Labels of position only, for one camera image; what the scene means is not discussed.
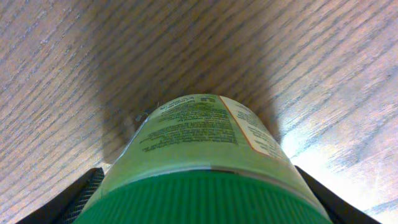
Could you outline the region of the green lid jar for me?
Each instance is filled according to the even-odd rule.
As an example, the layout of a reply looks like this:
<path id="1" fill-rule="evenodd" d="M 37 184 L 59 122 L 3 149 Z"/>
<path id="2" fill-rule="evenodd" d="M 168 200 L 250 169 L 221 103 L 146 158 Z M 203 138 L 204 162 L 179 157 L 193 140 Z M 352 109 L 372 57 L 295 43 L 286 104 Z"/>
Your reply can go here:
<path id="1" fill-rule="evenodd" d="M 262 121 L 218 95 L 153 111 L 77 223 L 330 223 Z"/>

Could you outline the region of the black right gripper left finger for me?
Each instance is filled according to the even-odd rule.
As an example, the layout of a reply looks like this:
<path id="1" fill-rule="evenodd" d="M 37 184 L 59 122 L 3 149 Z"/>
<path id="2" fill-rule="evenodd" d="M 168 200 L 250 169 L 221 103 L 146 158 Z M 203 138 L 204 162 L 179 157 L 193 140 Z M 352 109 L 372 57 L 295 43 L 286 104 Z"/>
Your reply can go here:
<path id="1" fill-rule="evenodd" d="M 102 168 L 92 168 L 51 201 L 17 224 L 73 223 L 104 179 Z"/>

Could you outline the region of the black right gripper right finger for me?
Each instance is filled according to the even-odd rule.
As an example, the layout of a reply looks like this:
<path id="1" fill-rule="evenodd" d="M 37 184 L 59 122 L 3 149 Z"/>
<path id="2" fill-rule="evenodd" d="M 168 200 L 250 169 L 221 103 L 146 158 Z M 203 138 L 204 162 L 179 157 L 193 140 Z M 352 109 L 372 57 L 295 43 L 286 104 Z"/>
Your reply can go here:
<path id="1" fill-rule="evenodd" d="M 328 216 L 333 223 L 338 224 L 380 224 L 380 222 L 371 218 L 364 212 L 353 207 L 337 196 L 331 190 L 314 179 L 311 175 L 302 170 L 299 166 L 295 166 L 312 193 L 323 205 Z"/>

